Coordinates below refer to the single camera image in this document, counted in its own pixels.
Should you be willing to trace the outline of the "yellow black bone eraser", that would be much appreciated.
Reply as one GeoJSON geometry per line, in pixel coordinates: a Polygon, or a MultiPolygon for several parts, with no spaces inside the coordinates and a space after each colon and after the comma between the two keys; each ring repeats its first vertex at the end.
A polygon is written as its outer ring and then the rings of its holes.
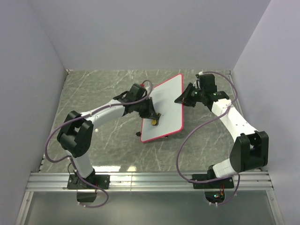
{"type": "Polygon", "coordinates": [[[159,123],[159,120],[152,120],[152,121],[151,121],[151,125],[152,125],[152,126],[157,126],[158,123],[159,123]]]}

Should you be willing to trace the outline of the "pink framed whiteboard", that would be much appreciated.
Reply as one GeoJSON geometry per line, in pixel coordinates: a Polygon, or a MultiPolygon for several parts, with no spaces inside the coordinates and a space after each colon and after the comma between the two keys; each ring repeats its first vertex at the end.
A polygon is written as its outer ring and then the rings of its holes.
{"type": "Polygon", "coordinates": [[[150,96],[155,112],[160,114],[160,118],[156,126],[152,124],[152,120],[143,119],[140,137],[142,143],[173,135],[183,129],[183,105],[174,102],[182,93],[182,74],[178,74],[154,87],[150,96]]]}

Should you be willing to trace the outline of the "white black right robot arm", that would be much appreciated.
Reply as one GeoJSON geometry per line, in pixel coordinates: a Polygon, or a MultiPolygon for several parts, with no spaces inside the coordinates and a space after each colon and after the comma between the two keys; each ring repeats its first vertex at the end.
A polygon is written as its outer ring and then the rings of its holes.
{"type": "Polygon", "coordinates": [[[208,183],[211,187],[216,188],[223,183],[224,179],[267,165],[268,134],[251,126],[237,111],[233,101],[224,91],[217,91],[215,85],[197,89],[190,83],[184,92],[175,99],[175,103],[190,107],[194,107],[197,102],[204,104],[217,120],[221,120],[233,138],[234,145],[229,158],[210,166],[204,180],[188,179],[178,171],[180,177],[190,183],[208,183]]]}

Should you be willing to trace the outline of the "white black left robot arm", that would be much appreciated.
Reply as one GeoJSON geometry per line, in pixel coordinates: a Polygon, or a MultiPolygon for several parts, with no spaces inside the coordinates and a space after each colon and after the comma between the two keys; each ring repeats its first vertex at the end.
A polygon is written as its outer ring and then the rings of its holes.
{"type": "Polygon", "coordinates": [[[83,188],[98,184],[96,172],[88,156],[94,128],[132,112],[137,112],[141,118],[151,119],[158,124],[160,113],[155,111],[151,97],[141,101],[145,96],[147,91],[144,89],[137,93],[125,91],[115,96],[109,103],[97,108],[96,113],[72,111],[67,115],[66,122],[73,119],[77,121],[62,127],[57,141],[70,156],[75,173],[79,176],[78,183],[83,188]]]}

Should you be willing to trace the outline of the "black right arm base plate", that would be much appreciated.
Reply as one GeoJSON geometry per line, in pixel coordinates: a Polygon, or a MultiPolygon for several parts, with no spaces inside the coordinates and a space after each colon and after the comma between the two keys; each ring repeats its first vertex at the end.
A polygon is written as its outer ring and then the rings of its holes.
{"type": "Polygon", "coordinates": [[[192,174],[194,189],[220,189],[220,188],[234,188],[232,177],[216,178],[212,174],[192,174]]]}

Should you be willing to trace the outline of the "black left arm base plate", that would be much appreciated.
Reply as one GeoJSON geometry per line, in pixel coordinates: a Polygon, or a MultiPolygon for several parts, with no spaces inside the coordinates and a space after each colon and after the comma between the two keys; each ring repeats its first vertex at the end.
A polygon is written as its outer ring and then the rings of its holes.
{"type": "Polygon", "coordinates": [[[110,175],[96,174],[92,178],[84,179],[85,182],[80,179],[77,174],[71,174],[68,178],[67,189],[80,190],[80,189],[93,189],[90,184],[100,187],[102,189],[108,189],[110,184],[110,175]]]}

